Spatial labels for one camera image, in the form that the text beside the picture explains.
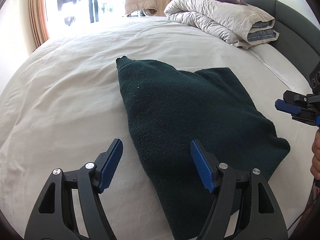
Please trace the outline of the person right hand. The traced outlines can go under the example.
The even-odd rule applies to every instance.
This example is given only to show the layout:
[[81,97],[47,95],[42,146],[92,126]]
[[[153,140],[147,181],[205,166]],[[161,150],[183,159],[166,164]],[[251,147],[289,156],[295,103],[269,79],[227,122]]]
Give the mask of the person right hand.
[[320,132],[319,130],[315,134],[314,142],[312,144],[312,165],[310,172],[313,177],[317,180],[320,180]]

